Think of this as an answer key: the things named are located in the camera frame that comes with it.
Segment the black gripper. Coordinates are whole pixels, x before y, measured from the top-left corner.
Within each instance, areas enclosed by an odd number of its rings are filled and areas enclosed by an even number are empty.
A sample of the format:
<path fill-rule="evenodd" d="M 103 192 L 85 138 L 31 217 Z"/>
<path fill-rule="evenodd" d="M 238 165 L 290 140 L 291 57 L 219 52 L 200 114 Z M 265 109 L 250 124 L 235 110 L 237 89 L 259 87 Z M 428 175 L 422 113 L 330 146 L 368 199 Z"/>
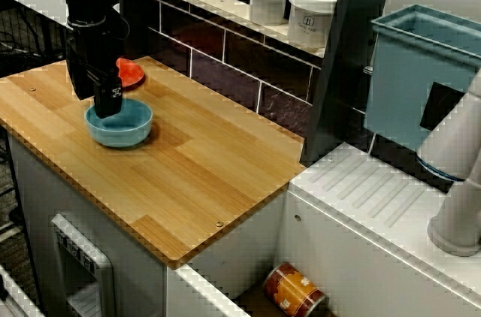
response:
<path fill-rule="evenodd" d="M 76 96 L 83 100 L 94 94 L 95 113 L 100 119 L 119 113 L 123 100 L 116 66 L 120 42 L 110 32 L 110 20 L 87 23 L 70 18 L 69 26 L 66 64 Z"/>

